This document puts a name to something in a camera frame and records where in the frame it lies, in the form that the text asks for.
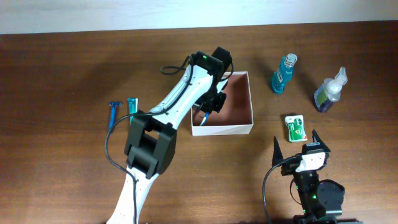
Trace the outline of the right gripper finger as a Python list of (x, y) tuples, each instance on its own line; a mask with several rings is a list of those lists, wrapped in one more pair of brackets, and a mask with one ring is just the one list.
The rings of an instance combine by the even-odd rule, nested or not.
[(282, 151), (279, 146), (279, 142), (277, 138), (274, 136), (273, 138), (273, 155), (272, 155), (272, 167), (276, 166), (277, 164), (281, 163), (284, 160), (282, 155)]
[(316, 132), (315, 129), (312, 130), (312, 138), (313, 138), (313, 142), (317, 142), (319, 148), (323, 149), (323, 151), (325, 153), (330, 153), (331, 152), (329, 147), (322, 141), (322, 139), (320, 138), (320, 136), (318, 135), (318, 133)]

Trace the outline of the blue white toothbrush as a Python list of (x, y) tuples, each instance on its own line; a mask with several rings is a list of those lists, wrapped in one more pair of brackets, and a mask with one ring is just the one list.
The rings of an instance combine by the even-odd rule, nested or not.
[(203, 119), (202, 119), (202, 121), (200, 123), (200, 126), (204, 126), (205, 125), (205, 123), (207, 122), (208, 117), (209, 117), (209, 114), (205, 113), (205, 115), (204, 115), (204, 117), (203, 117)]

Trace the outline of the green white soap packet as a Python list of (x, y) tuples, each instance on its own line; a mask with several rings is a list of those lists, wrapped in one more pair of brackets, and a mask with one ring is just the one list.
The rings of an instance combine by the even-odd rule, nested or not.
[(286, 116), (284, 121), (288, 129), (289, 142), (302, 142), (308, 140), (302, 115)]

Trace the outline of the green white toothpaste tube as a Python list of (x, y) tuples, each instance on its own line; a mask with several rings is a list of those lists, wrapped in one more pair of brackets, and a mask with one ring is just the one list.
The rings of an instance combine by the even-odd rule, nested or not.
[(138, 98), (128, 98), (128, 112), (129, 114), (135, 114), (138, 111), (139, 99)]

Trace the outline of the blue disposable razor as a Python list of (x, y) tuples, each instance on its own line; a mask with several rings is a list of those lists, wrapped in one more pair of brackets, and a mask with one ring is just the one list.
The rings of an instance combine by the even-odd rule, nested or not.
[(116, 120), (116, 115), (119, 111), (119, 108), (122, 106), (122, 102), (121, 101), (110, 101), (109, 102), (109, 106), (111, 107), (111, 113), (110, 113), (110, 117), (109, 117), (109, 125), (108, 125), (108, 129), (110, 130), (111, 127), (113, 126), (115, 120)]

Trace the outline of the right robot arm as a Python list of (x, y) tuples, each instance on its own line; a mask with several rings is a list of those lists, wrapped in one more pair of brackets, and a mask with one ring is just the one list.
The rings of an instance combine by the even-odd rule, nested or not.
[(302, 152), (284, 158), (278, 140), (273, 139), (273, 156), (270, 171), (280, 167), (282, 176), (292, 176), (296, 185), (303, 214), (295, 215), (293, 223), (360, 223), (356, 219), (340, 220), (345, 188), (334, 180), (320, 180), (318, 171), (327, 165), (330, 148), (315, 130), (311, 143), (302, 146)]

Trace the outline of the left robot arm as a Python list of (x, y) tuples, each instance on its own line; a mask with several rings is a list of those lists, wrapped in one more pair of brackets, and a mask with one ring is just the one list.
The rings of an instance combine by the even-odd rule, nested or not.
[(229, 78), (225, 72), (233, 68), (229, 51), (217, 47), (208, 55), (202, 51), (190, 54), (175, 69), (183, 71), (172, 91), (148, 112), (127, 114), (130, 120), (124, 153), (126, 167), (107, 160), (126, 174), (124, 185), (108, 223), (138, 223), (149, 190), (159, 175), (169, 167), (177, 141), (177, 129), (193, 107), (211, 114), (220, 112), (226, 100), (224, 89)]

